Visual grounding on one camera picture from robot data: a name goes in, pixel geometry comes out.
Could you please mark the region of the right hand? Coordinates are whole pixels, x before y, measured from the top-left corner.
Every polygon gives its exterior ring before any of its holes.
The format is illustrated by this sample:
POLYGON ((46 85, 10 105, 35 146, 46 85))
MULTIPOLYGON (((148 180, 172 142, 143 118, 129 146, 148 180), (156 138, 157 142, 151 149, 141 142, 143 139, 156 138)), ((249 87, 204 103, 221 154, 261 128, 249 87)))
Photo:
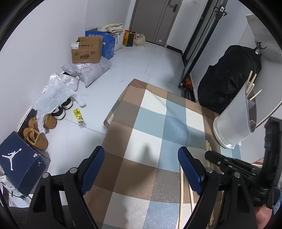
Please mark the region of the right hand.
POLYGON ((272 209, 265 206, 255 207, 257 228, 281 228, 280 213, 273 215, 272 209))

